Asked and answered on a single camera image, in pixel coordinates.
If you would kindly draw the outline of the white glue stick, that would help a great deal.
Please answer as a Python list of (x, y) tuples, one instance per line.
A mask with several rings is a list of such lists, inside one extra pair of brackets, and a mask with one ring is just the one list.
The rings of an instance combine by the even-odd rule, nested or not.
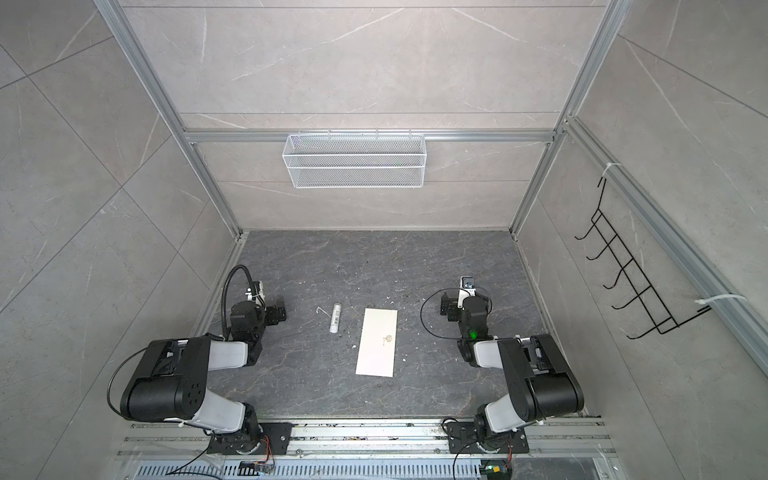
[(341, 312), (342, 312), (342, 305), (340, 303), (335, 303), (333, 305), (331, 320), (329, 325), (329, 332), (331, 334), (336, 334), (339, 332)]

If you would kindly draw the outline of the cream paper envelope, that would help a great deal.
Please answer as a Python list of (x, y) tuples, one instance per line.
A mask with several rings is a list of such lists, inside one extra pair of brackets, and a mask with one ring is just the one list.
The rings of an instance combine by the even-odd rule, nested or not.
[(393, 377), (397, 316), (396, 310), (365, 310), (355, 371), (357, 375)]

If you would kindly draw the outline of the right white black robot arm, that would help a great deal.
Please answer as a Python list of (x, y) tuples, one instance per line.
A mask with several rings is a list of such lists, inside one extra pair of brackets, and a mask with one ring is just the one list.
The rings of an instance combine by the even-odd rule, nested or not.
[(551, 335), (491, 335), (492, 299), (479, 294), (469, 277), (462, 286), (437, 294), (439, 314), (458, 326), (453, 340), (462, 359), (504, 374), (507, 393), (480, 406), (474, 416), (472, 438), (479, 447), (496, 450), (528, 425), (584, 408), (583, 390)]

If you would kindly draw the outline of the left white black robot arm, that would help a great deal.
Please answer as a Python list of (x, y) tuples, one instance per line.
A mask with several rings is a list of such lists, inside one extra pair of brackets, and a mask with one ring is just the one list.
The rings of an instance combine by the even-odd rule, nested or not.
[(222, 338), (206, 334), (150, 342), (121, 395), (118, 413), (129, 421), (202, 429), (212, 436), (216, 453), (257, 451), (267, 434), (255, 408), (209, 390), (208, 374), (255, 365), (266, 328), (286, 317), (281, 299), (266, 307), (246, 300), (231, 308), (231, 325)]

